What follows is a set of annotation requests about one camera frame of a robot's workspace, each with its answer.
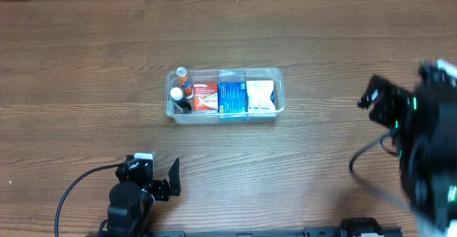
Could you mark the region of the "black bottle white cap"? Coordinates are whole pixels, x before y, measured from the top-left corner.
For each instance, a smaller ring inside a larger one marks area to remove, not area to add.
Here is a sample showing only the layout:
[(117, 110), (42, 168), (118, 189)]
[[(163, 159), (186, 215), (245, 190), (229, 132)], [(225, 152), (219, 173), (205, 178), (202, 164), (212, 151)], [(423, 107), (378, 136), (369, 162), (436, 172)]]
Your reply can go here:
[(177, 109), (183, 114), (189, 114), (192, 111), (189, 100), (179, 87), (173, 87), (170, 90), (170, 97)]

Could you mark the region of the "orange tube white caps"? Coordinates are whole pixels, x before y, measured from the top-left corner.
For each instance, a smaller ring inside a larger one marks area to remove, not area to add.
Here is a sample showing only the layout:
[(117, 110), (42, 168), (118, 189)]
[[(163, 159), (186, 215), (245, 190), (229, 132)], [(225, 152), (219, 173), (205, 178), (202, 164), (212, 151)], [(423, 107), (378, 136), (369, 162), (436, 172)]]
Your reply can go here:
[(189, 77), (189, 73), (185, 67), (178, 67), (176, 70), (181, 89), (187, 99), (194, 97), (194, 89)]

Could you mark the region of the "red medicine box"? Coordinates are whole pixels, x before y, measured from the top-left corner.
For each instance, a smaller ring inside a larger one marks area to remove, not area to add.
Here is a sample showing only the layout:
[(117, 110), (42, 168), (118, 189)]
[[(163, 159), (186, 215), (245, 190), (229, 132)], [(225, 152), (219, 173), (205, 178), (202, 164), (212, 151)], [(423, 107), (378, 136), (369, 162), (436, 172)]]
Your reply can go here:
[(219, 111), (217, 83), (194, 84), (194, 111), (201, 114)]

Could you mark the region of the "clear plastic container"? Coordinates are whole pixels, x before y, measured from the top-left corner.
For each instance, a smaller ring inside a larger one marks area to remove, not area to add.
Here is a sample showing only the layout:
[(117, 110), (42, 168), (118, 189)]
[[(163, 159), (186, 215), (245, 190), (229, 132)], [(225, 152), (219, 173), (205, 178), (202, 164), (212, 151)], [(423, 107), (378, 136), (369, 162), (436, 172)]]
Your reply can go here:
[(180, 68), (166, 75), (165, 112), (178, 124), (272, 121), (284, 109), (277, 68)]

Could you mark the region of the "blue medicine box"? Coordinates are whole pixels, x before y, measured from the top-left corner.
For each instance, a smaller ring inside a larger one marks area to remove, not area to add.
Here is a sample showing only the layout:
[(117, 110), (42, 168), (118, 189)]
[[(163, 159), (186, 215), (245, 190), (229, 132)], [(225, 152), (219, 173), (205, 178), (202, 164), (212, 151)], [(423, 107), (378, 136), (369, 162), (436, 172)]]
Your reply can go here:
[(248, 111), (245, 82), (218, 83), (219, 114), (221, 117), (244, 117)]

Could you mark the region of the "white medicine box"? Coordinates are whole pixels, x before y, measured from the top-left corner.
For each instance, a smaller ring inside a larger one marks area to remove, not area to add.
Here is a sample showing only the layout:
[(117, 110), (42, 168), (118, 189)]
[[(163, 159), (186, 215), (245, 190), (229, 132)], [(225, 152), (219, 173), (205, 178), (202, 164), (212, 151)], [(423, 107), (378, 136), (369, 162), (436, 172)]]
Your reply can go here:
[(246, 91), (248, 112), (265, 113), (276, 110), (273, 80), (247, 81)]

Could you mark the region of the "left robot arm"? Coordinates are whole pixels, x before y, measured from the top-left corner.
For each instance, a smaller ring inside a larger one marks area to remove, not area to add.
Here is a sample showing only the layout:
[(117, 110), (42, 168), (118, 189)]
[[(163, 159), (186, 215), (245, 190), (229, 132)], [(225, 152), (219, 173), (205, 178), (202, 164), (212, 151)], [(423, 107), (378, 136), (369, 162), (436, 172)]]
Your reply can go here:
[(128, 155), (115, 172), (119, 183), (109, 193), (108, 218), (102, 221), (98, 236), (147, 236), (149, 214), (157, 201), (181, 194), (180, 160), (169, 169), (167, 179), (156, 180), (155, 153)]

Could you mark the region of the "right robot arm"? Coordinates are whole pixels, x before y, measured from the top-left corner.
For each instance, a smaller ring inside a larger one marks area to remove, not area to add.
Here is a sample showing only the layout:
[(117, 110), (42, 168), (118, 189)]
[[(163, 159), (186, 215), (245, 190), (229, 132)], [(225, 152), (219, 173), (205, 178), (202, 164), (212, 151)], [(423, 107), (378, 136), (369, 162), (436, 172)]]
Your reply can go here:
[(370, 120), (388, 128), (377, 142), (391, 138), (409, 202), (352, 177), (373, 195), (410, 208), (423, 236), (455, 236), (456, 66), (444, 59), (424, 61), (418, 73), (421, 83), (413, 91), (373, 75), (357, 103)]

